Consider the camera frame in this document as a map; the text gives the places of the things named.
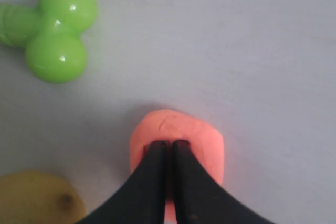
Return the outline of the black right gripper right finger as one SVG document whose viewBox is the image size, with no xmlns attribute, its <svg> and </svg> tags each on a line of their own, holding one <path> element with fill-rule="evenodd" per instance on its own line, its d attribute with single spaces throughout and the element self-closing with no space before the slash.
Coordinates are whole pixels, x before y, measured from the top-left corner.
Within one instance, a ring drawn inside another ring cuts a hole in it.
<svg viewBox="0 0 336 224">
<path fill-rule="evenodd" d="M 172 145 L 172 194 L 177 223 L 271 224 L 214 181 L 186 140 Z"/>
</svg>

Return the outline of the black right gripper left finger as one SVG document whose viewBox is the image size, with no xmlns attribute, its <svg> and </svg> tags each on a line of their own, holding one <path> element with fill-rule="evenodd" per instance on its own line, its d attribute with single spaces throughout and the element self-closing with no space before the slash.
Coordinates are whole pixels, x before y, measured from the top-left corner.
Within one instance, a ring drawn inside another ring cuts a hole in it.
<svg viewBox="0 0 336 224">
<path fill-rule="evenodd" d="M 167 145 L 152 142 L 121 188 L 79 224 L 156 224 L 164 222 Z"/>
</svg>

